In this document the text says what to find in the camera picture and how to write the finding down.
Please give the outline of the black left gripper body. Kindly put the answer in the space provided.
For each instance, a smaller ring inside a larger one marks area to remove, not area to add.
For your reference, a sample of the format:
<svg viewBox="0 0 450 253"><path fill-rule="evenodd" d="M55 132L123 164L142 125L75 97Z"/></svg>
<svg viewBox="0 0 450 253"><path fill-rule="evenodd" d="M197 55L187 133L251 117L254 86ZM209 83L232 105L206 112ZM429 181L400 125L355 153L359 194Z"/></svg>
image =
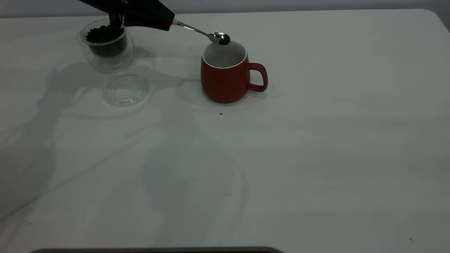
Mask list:
<svg viewBox="0 0 450 253"><path fill-rule="evenodd" d="M125 26L125 12L128 0L80 0L80 2L107 13L109 25L112 28L122 29Z"/></svg>

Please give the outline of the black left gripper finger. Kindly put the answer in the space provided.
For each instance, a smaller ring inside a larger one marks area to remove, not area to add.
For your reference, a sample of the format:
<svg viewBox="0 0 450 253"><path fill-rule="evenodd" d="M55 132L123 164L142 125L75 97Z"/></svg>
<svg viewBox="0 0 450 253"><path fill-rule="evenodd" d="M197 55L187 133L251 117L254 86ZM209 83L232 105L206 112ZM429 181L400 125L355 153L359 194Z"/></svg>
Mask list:
<svg viewBox="0 0 450 253"><path fill-rule="evenodd" d="M161 17L155 15L149 16L125 16L125 27L148 27L162 31L169 31L173 23L173 15L164 15Z"/></svg>
<svg viewBox="0 0 450 253"><path fill-rule="evenodd" d="M131 0L131 14L144 19L173 20L175 17L159 0Z"/></svg>

